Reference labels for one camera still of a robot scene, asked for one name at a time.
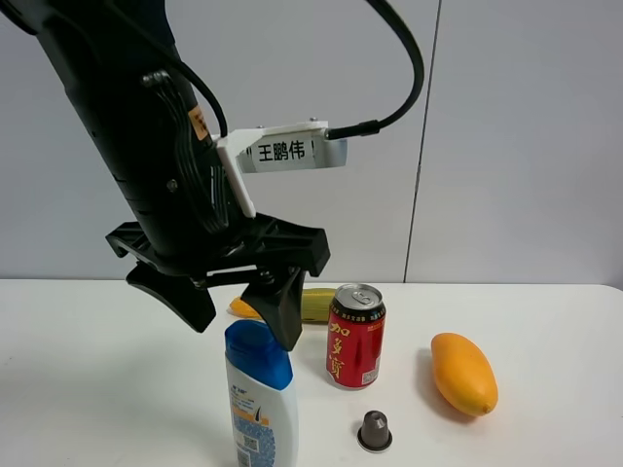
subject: mango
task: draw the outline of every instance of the mango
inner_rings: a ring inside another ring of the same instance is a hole
[[[480,416],[495,408],[494,371],[474,342],[458,334],[444,333],[432,339],[430,349],[435,384],[455,409]]]

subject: bottle label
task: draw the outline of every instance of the bottle label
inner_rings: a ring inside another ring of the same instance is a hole
[[[241,387],[230,386],[239,467],[273,467],[275,434],[262,408]]]

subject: shampoo bottle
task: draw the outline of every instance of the shampoo bottle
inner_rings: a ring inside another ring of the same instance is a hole
[[[268,326],[240,320],[225,331],[239,467],[295,467],[299,424],[288,353]]]

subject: table surface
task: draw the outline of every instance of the table surface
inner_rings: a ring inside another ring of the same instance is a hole
[[[292,353],[299,467],[623,465],[623,293],[590,285],[378,284],[387,321],[379,379],[331,385],[326,327]],[[202,335],[121,281],[0,281],[0,465],[235,467],[224,365],[226,313],[213,292]],[[438,394],[441,332],[488,356],[499,403],[469,419]],[[385,412],[393,445],[355,430]]]

